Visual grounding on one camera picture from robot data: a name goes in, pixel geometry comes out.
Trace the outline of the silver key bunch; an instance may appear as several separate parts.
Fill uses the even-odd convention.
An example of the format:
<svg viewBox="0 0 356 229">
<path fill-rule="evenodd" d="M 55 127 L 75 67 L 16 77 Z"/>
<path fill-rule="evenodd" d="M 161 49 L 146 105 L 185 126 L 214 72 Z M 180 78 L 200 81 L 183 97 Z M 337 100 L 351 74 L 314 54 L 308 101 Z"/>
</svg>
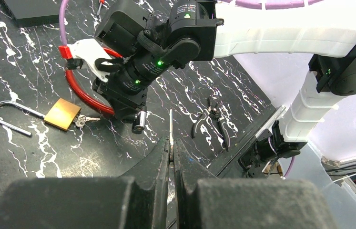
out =
<svg viewBox="0 0 356 229">
<path fill-rule="evenodd" d="M 75 125 L 77 127 L 84 127 L 86 125 L 87 122 L 97 122 L 100 121 L 100 118 L 97 117 L 88 117 L 85 115 L 79 115 L 76 118 L 74 118 L 73 122 L 75 123 Z"/>
</svg>

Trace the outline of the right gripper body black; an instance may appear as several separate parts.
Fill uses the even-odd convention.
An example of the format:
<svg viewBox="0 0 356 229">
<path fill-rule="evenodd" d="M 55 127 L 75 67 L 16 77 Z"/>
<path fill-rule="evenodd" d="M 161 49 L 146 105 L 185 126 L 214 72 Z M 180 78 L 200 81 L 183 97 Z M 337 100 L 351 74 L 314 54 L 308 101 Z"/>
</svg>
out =
<svg viewBox="0 0 356 229">
<path fill-rule="evenodd" d="M 95 39 L 119 54 L 101 61 L 98 69 L 109 72 L 108 82 L 124 93 L 136 95 L 169 68 L 158 64 L 164 56 L 165 24 L 133 0 L 113 3 L 95 31 Z"/>
</svg>

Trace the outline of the brass padlock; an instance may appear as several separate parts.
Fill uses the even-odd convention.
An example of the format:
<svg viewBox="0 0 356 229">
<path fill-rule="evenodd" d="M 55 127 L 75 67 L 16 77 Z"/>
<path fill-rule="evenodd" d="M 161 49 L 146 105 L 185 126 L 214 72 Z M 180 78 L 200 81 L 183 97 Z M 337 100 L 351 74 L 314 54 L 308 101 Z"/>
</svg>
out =
<svg viewBox="0 0 356 229">
<path fill-rule="evenodd" d="M 31 114 L 43 120 L 44 122 L 64 131 L 67 131 L 70 125 L 74 123 L 73 122 L 74 118 L 81 115 L 80 114 L 81 108 L 79 106 L 62 98 L 58 99 L 58 101 L 53 105 L 53 107 L 49 110 L 47 114 L 40 113 L 20 103 L 9 101 L 9 100 L 0 101 L 0 108 L 4 106 L 11 106 L 20 109 L 22 111 L 25 111 L 28 114 Z M 28 137 L 32 136 L 31 132 L 24 130 L 20 127 L 17 127 L 13 124 L 10 124 L 8 122 L 5 122 L 1 119 L 0 119 L 0 124 L 18 133 L 21 133 L 25 136 Z"/>
</svg>

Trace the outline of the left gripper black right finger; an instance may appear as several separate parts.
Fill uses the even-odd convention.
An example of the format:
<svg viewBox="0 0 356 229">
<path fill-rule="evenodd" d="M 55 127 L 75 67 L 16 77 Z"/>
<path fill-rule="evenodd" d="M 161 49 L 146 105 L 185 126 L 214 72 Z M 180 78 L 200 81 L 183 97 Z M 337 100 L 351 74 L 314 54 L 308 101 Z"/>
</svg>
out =
<svg viewBox="0 0 356 229">
<path fill-rule="evenodd" d="M 303 180 L 217 178 L 174 141 L 180 229 L 335 229 L 320 191 Z"/>
</svg>

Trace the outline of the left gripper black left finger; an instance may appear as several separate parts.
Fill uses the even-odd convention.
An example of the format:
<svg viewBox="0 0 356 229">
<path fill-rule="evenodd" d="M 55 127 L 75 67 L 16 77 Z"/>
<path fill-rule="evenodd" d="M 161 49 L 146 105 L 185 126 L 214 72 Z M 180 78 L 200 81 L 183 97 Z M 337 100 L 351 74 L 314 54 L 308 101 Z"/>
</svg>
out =
<svg viewBox="0 0 356 229">
<path fill-rule="evenodd" d="M 0 198 L 0 229 L 163 229 L 169 141 L 118 177 L 19 180 Z"/>
</svg>

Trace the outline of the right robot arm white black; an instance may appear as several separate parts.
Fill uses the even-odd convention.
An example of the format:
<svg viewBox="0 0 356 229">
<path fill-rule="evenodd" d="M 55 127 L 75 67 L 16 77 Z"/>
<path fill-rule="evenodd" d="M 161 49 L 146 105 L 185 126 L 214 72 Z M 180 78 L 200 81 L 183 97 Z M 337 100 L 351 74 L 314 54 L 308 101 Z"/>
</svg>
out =
<svg viewBox="0 0 356 229">
<path fill-rule="evenodd" d="M 239 0 L 179 0 L 161 22 L 131 0 L 107 11 L 95 38 L 125 58 L 108 66 L 114 108 L 148 87 L 169 67 L 244 53 L 310 53 L 298 95 L 272 136 L 254 150 L 289 157 L 344 97 L 356 94 L 356 0 L 296 0 L 256 3 Z"/>
</svg>

